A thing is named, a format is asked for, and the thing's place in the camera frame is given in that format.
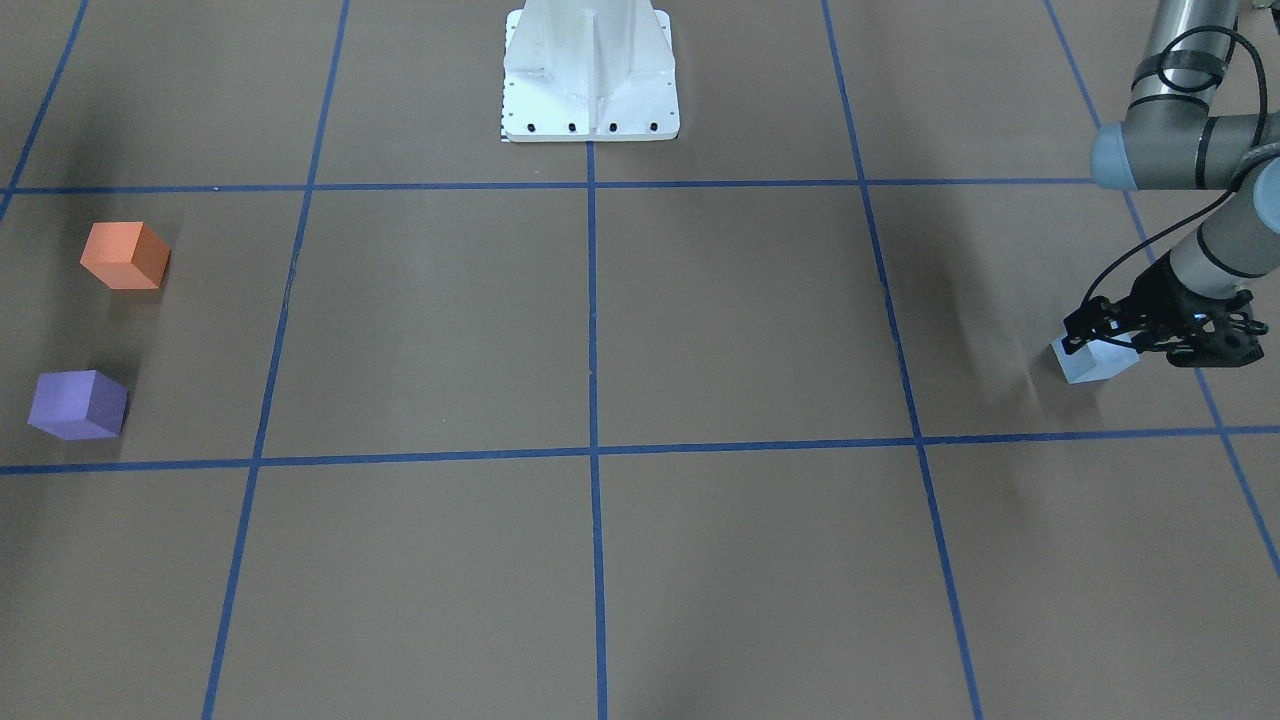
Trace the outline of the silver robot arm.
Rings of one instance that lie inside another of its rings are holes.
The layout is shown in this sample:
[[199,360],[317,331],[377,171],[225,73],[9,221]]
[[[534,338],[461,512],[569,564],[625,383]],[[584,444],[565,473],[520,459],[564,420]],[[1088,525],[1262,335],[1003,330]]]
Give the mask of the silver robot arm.
[[1253,282],[1277,269],[1277,113],[1238,1],[1161,1],[1126,115],[1100,128],[1093,181],[1123,191],[1203,190],[1189,234],[1119,300],[1091,283],[1053,352],[1071,383],[1105,380],[1144,354],[1179,368],[1239,368],[1263,355]]

